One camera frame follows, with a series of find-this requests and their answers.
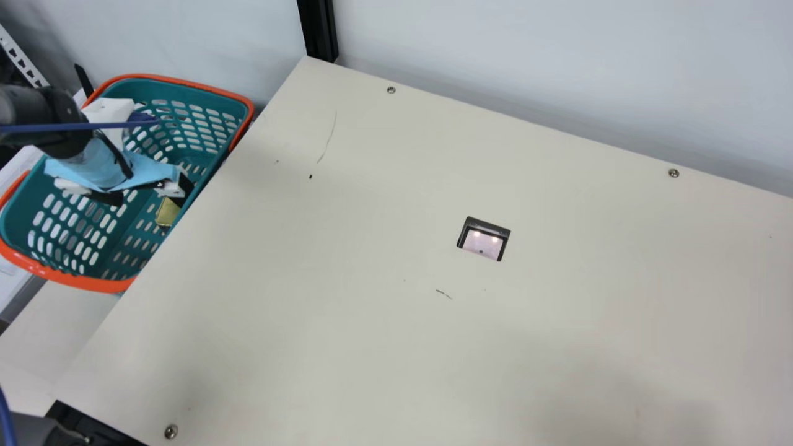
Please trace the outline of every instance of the teal basket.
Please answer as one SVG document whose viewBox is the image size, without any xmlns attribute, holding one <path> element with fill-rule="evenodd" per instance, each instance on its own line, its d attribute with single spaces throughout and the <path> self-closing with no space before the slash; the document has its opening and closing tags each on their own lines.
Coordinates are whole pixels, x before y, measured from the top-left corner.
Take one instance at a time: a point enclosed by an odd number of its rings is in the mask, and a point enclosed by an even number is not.
<svg viewBox="0 0 793 446">
<path fill-rule="evenodd" d="M 111 79 L 96 97 L 131 98 L 136 111 L 161 124 L 135 128 L 125 147 L 181 166 L 195 185 L 184 215 L 251 122 L 253 104 L 237 94 L 180 79 L 130 75 Z M 162 198 L 153 190 L 124 192 L 109 206 L 56 188 L 44 159 L 18 184 L 0 214 L 0 246 L 8 260 L 48 280 L 85 290 L 127 289 L 166 237 L 155 223 Z"/>
</svg>

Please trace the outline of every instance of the cable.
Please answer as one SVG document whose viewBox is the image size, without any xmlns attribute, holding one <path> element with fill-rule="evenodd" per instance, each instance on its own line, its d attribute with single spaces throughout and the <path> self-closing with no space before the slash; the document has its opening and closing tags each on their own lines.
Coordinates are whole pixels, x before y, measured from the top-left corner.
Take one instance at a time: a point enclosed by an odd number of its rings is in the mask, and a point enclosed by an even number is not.
<svg viewBox="0 0 793 446">
<path fill-rule="evenodd" d="M 17 433 L 13 430 L 11 410 L 8 408 L 2 389 L 0 389 L 0 423 L 2 423 L 3 436 L 6 438 L 6 446 L 17 446 Z"/>
</svg>

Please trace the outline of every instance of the white table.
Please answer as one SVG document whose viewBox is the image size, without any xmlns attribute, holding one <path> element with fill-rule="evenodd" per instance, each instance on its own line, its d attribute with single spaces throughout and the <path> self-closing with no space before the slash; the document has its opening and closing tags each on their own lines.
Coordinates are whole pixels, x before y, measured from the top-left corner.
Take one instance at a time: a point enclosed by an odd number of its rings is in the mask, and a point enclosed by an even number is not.
<svg viewBox="0 0 793 446">
<path fill-rule="evenodd" d="M 392 85 L 303 60 L 56 397 L 151 446 L 793 442 L 791 199 Z"/>
</svg>

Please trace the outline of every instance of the metal screw head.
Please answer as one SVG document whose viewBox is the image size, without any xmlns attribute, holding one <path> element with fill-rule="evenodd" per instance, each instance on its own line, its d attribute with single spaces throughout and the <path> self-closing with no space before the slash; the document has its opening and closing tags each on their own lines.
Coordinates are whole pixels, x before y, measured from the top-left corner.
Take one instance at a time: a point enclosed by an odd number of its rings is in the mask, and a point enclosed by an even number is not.
<svg viewBox="0 0 793 446">
<path fill-rule="evenodd" d="M 176 438 L 176 435 L 178 433 L 179 433 L 179 427 L 177 427 L 177 425 L 168 425 L 168 427 L 165 428 L 165 437 L 168 440 L 173 440 L 174 438 Z"/>
</svg>

